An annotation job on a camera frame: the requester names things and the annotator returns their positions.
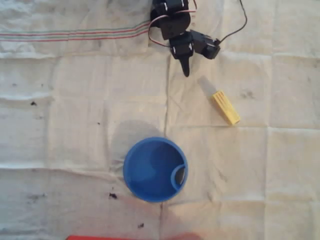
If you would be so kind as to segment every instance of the blue cup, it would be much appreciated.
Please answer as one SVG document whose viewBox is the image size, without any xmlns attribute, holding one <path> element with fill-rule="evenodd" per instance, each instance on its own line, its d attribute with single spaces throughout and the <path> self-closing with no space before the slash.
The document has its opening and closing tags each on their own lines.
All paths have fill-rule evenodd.
<svg viewBox="0 0 320 240">
<path fill-rule="evenodd" d="M 138 198 L 157 203 L 173 198 L 186 183 L 188 164 L 182 150 L 163 137 L 135 144 L 124 160 L 127 187 Z"/>
</svg>

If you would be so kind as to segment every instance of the striped border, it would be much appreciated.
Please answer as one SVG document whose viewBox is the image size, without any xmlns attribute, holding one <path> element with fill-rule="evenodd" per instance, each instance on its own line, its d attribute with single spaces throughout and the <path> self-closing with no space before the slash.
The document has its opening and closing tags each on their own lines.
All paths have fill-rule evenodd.
<svg viewBox="0 0 320 240">
<path fill-rule="evenodd" d="M 0 31 L 5 42 L 61 42 L 80 40 L 128 39 L 148 32 L 149 21 L 133 27 L 53 31 Z"/>
</svg>

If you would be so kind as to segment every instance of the bowl rim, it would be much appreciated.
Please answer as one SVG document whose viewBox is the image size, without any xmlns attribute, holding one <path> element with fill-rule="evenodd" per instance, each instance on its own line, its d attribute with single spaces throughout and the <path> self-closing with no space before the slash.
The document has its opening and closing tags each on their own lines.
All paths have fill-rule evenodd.
<svg viewBox="0 0 320 240">
<path fill-rule="evenodd" d="M 166 143 L 169 144 L 170 146 L 172 146 L 173 148 L 175 148 L 178 153 L 180 154 L 180 156 L 182 157 L 183 160 L 183 164 L 184 164 L 184 180 L 183 183 L 180 186 L 180 189 L 177 190 L 174 194 L 167 196 L 167 197 L 159 197 L 158 199 L 155 198 L 149 198 L 146 196 L 142 196 L 140 195 L 138 192 L 136 192 L 135 190 L 133 190 L 128 182 L 128 171 L 129 171 L 129 159 L 131 158 L 132 154 L 134 153 L 134 151 L 141 146 L 142 144 L 145 143 L 151 143 L 151 142 L 161 142 L 161 143 Z M 133 145 L 133 147 L 129 150 L 129 152 L 127 153 L 127 155 L 125 156 L 124 159 L 124 164 L 123 164 L 123 178 L 124 178 L 124 182 L 126 184 L 126 186 L 130 189 L 130 191 L 138 198 L 150 202 L 150 203 L 160 203 L 160 202 L 164 202 L 167 201 L 173 197 L 175 197 L 185 186 L 187 178 L 188 178 L 188 163 L 187 163 L 187 158 L 184 154 L 184 152 L 181 150 L 181 148 L 176 145 L 173 141 L 165 138 L 165 137 L 159 137 L 159 136 L 153 136 L 153 137 L 148 137 L 145 138 L 139 142 L 137 142 L 135 145 Z"/>
</svg>

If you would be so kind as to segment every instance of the robotic arm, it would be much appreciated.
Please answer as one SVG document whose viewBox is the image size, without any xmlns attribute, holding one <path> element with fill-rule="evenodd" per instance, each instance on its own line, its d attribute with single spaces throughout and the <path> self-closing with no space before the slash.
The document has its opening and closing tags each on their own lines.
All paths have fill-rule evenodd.
<svg viewBox="0 0 320 240">
<path fill-rule="evenodd" d="M 210 36 L 194 30 L 187 31 L 191 23 L 190 13 L 195 12 L 195 10 L 189 10 L 189 0 L 152 0 L 149 27 L 160 28 L 163 39 L 169 40 L 169 46 L 153 40 L 150 34 L 149 38 L 154 43 L 169 47 L 174 59 L 180 61 L 184 75 L 188 77 L 190 75 L 189 58 L 193 56 L 194 52 L 207 59 L 214 59 L 221 49 L 220 43 L 246 26 L 248 18 L 242 0 L 240 0 L 240 4 L 244 12 L 245 24 L 220 41 L 213 40 Z"/>
</svg>

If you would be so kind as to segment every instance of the yellow block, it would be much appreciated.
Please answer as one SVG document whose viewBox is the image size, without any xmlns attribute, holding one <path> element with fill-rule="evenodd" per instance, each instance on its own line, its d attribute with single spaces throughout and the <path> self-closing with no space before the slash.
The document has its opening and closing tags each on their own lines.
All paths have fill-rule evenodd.
<svg viewBox="0 0 320 240">
<path fill-rule="evenodd" d="M 222 91 L 217 91 L 215 94 L 213 94 L 212 99 L 216 103 L 219 110 L 222 111 L 221 113 L 229 124 L 235 125 L 240 121 L 240 116 Z"/>
</svg>

